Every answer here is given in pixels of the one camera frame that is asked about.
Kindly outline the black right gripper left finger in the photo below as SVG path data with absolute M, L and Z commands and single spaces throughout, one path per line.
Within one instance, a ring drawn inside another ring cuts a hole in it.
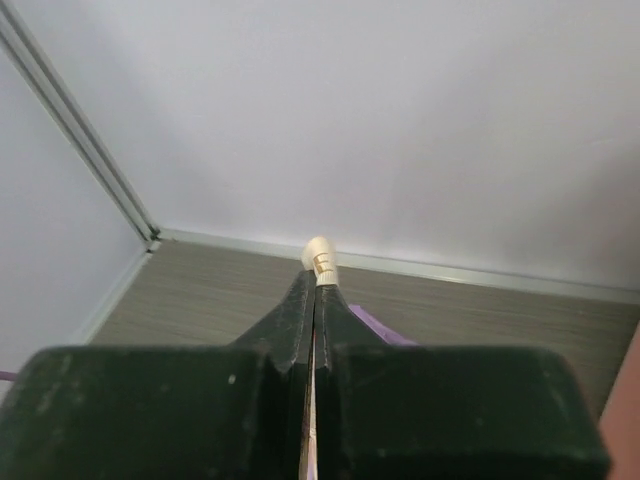
M 5 479 L 295 479 L 314 277 L 224 346 L 44 349 L 1 406 Z

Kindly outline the purple pink wrapping paper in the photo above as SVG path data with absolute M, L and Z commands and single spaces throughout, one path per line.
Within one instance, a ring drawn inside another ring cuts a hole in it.
M 373 331 L 383 342 L 389 345 L 417 346 L 413 340 L 407 339 L 398 332 L 387 327 L 374 316 L 368 313 L 360 305 L 351 304 L 350 311 L 371 331 Z

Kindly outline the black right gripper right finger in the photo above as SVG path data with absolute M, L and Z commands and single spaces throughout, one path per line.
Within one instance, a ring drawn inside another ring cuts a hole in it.
M 316 291 L 323 479 L 604 479 L 611 460 L 568 362 L 544 348 L 387 343 Z

